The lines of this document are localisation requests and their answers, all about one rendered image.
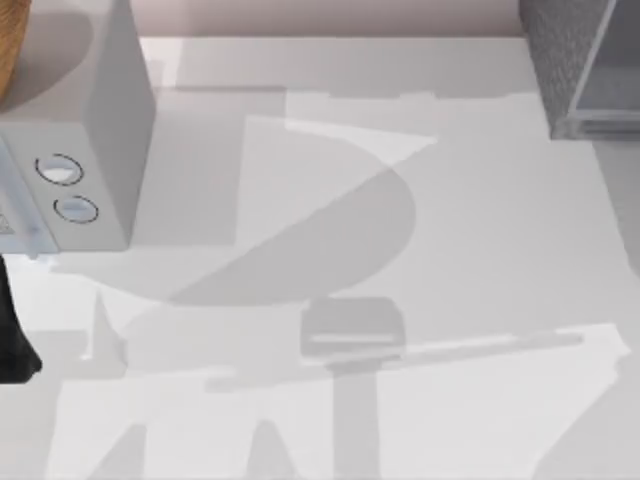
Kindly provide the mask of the pale microwave oven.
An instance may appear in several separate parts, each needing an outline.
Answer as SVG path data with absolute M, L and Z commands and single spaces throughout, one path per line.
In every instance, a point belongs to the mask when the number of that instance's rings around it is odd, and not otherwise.
M 155 115 L 130 0 L 33 0 L 0 110 L 0 254 L 125 250 Z M 84 178 L 42 179 L 34 162 L 55 153 L 74 158 Z M 98 206 L 94 222 L 55 213 L 53 202 L 73 195 Z

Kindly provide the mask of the small microwave knob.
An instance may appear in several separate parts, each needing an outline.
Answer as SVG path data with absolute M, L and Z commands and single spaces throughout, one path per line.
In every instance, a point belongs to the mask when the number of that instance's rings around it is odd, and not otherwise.
M 98 206 L 80 195 L 57 199 L 53 202 L 53 208 L 61 219 L 75 224 L 89 224 L 99 217 Z

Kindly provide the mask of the large microwave knob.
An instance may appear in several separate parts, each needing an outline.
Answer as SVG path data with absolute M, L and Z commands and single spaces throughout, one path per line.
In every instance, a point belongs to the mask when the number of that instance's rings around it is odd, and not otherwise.
M 58 186 L 72 186 L 84 178 L 83 167 L 74 158 L 60 153 L 37 158 L 34 166 L 42 179 Z

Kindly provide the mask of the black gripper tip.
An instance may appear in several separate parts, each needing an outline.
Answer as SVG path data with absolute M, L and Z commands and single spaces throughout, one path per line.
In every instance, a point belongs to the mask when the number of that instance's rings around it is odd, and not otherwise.
M 43 362 L 19 322 L 4 257 L 0 255 L 0 385 L 25 384 Z

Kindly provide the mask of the wooden cupboard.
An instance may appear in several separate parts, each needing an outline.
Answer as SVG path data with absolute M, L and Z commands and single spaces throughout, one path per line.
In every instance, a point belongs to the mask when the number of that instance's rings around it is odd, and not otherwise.
M 0 110 L 12 91 L 33 0 L 0 0 Z

